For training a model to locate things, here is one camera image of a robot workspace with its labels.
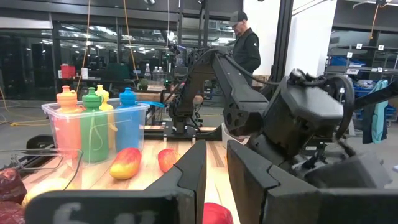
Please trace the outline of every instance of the blue cloth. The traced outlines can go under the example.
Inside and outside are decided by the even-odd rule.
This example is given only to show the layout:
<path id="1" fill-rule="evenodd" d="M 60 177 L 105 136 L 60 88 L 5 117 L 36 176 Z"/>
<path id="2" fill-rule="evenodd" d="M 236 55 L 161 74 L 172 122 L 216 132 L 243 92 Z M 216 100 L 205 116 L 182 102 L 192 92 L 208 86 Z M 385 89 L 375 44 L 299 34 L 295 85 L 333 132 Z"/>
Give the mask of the blue cloth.
<path id="1" fill-rule="evenodd" d="M 380 80 L 376 83 L 370 93 L 381 90 L 388 86 L 387 80 Z M 374 144 L 380 144 L 384 129 L 384 111 L 388 101 L 378 103 L 374 107 L 374 114 L 372 116 L 372 140 Z"/>

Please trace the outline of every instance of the red bag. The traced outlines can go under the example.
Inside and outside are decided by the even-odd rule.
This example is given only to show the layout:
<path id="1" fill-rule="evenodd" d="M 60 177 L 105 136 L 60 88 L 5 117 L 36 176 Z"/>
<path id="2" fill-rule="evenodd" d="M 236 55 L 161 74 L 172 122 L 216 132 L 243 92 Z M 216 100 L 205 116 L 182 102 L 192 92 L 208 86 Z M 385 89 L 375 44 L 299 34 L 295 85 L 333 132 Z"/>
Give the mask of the red bag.
<path id="1" fill-rule="evenodd" d="M 231 212 L 216 203 L 205 203 L 203 224 L 233 224 Z"/>
<path id="2" fill-rule="evenodd" d="M 24 213 L 15 202 L 0 202 L 0 224 L 25 224 Z"/>
<path id="3" fill-rule="evenodd" d="M 0 172 L 0 202 L 10 201 L 21 204 L 27 191 L 16 169 Z"/>

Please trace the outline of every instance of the man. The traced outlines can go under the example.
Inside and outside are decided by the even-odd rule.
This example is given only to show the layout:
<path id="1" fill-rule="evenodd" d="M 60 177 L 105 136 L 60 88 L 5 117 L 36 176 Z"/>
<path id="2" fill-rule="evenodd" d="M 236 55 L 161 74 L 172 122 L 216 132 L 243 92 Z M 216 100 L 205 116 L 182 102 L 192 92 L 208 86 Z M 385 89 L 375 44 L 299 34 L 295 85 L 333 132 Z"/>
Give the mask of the man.
<path id="1" fill-rule="evenodd" d="M 233 50 L 233 58 L 236 63 L 253 74 L 261 63 L 259 38 L 251 28 L 248 28 L 248 16 L 244 12 L 236 11 L 231 16 L 229 25 L 238 36 Z M 245 79 L 251 86 L 252 79 L 246 76 Z"/>

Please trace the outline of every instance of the baseball cap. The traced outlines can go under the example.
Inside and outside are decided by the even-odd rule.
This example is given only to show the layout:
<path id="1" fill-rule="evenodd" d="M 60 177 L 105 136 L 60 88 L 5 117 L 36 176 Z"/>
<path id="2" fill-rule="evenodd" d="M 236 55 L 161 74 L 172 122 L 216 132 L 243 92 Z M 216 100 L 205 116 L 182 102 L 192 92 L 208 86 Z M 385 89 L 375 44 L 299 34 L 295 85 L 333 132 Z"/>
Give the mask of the baseball cap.
<path id="1" fill-rule="evenodd" d="M 235 26 L 237 23 L 247 19 L 248 15 L 246 15 L 246 13 L 242 11 L 236 11 L 232 14 L 231 19 L 229 20 L 229 25 L 232 27 Z"/>

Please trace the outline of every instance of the yellow squeeze bottle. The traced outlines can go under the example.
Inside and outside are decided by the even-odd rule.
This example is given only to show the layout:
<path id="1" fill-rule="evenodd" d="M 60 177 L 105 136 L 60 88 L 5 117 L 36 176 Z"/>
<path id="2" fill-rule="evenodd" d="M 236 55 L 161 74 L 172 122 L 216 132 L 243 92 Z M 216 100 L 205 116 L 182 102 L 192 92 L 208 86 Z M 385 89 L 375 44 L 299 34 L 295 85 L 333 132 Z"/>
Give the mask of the yellow squeeze bottle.
<path id="1" fill-rule="evenodd" d="M 101 96 L 103 99 L 102 105 L 99 106 L 99 109 L 101 111 L 113 110 L 113 106 L 108 104 L 109 93 L 106 90 L 104 90 L 103 85 L 97 85 L 97 91 L 95 91 L 95 94 Z M 109 149 L 111 151 L 116 150 L 115 140 L 114 140 L 116 131 L 118 131 L 118 129 L 116 128 L 114 123 L 114 115 L 113 113 L 110 113 L 108 114 L 108 136 L 109 136 Z"/>

